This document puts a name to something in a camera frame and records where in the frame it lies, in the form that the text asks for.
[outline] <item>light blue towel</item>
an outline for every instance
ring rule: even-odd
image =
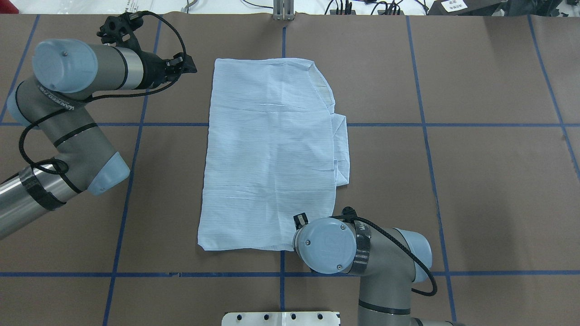
[[[332,215],[350,169],[334,105],[310,60],[216,60],[200,246],[293,251],[294,215]]]

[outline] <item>white mounting plate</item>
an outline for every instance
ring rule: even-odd
[[[340,326],[340,313],[335,311],[227,313],[223,316],[222,326]]]

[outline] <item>gray robot arm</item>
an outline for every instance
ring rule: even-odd
[[[35,48],[34,76],[9,96],[8,110],[26,127],[21,153],[26,133],[37,128],[59,154],[40,162],[23,154],[30,165],[0,184],[0,240],[85,190],[99,195],[129,176],[129,167],[85,110],[92,100],[127,95],[92,97],[94,92],[171,82],[149,92],[154,93],[182,73],[197,71],[177,32],[184,51],[173,59],[141,50],[133,31],[143,24],[144,15],[157,16],[138,12],[107,18],[97,35],[102,43],[117,46],[49,39]]]
[[[392,241],[370,227],[372,222],[363,223],[349,219],[349,216],[358,217],[349,207],[343,210],[342,216],[310,223],[306,214],[296,215],[294,247],[314,271],[361,277],[358,326],[465,326],[411,317],[412,284],[426,280],[428,275],[395,242],[415,255],[428,269],[432,265],[432,254],[424,236],[400,229],[384,230],[394,238]],[[432,282],[433,291],[429,293],[413,291],[434,295],[437,286],[434,279]]]

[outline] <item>red object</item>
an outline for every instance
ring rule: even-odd
[[[19,13],[19,11],[10,1],[0,0],[0,13]]]

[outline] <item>folded cloth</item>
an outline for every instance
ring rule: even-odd
[[[293,216],[331,216],[349,182],[346,117],[314,62],[217,59],[198,243],[293,251]]]

